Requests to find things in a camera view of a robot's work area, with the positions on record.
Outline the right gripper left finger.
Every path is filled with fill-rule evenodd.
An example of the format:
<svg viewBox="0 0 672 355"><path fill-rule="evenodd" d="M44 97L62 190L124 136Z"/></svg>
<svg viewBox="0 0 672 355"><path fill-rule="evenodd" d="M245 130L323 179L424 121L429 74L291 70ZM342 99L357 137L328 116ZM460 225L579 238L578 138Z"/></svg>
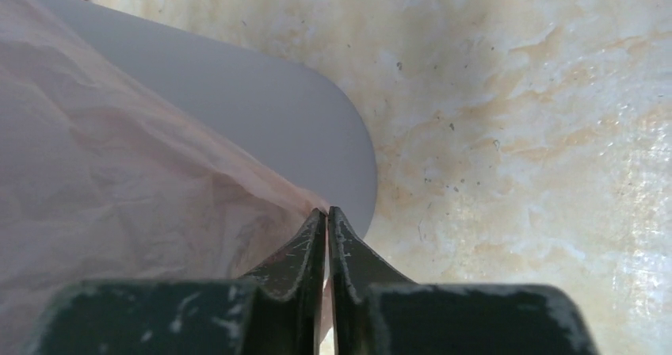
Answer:
<svg viewBox="0 0 672 355"><path fill-rule="evenodd" d="M316 354L326 217L232 280L90 280L58 292L27 354Z"/></svg>

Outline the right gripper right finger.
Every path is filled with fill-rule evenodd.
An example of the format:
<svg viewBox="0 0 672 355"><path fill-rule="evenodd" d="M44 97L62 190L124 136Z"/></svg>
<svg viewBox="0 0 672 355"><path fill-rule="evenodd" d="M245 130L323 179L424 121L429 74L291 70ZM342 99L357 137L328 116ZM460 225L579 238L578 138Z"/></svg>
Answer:
<svg viewBox="0 0 672 355"><path fill-rule="evenodd" d="M575 303L544 284L418 284L328 215L338 354L595 354Z"/></svg>

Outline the grey plastic trash bin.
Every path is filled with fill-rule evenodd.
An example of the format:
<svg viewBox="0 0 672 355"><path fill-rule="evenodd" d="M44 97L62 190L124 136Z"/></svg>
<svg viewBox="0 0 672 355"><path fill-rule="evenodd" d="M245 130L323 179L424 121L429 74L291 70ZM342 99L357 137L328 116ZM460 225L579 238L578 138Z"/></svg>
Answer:
<svg viewBox="0 0 672 355"><path fill-rule="evenodd" d="M37 0L123 72L299 187L364 236L375 210L367 128L329 79L298 63L83 0Z"/></svg>

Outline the translucent pink trash bag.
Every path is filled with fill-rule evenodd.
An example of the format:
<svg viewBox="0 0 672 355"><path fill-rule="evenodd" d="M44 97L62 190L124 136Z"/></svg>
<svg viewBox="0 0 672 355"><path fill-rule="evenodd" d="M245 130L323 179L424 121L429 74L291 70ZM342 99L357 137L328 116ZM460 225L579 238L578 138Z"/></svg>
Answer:
<svg viewBox="0 0 672 355"><path fill-rule="evenodd" d="M237 277L327 202L1 0L1 351L66 284Z"/></svg>

